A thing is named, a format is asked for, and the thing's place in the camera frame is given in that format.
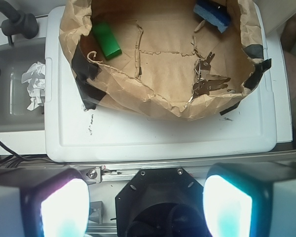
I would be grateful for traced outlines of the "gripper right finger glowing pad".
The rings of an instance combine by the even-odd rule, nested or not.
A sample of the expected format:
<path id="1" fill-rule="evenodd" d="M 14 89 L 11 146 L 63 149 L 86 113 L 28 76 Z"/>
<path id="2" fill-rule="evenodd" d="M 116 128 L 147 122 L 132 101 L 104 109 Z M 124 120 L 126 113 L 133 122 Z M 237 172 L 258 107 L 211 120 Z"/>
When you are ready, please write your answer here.
<path id="1" fill-rule="evenodd" d="M 203 209 L 214 237 L 296 237 L 296 162 L 212 165 Z"/>

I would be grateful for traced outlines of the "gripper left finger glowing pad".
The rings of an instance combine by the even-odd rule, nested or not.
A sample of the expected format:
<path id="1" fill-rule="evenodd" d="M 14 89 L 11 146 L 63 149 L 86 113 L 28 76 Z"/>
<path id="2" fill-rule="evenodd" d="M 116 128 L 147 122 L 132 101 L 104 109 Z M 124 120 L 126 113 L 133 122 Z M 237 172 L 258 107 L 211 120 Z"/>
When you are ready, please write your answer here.
<path id="1" fill-rule="evenodd" d="M 89 208 L 74 168 L 0 168 L 0 237 L 83 237 Z"/>

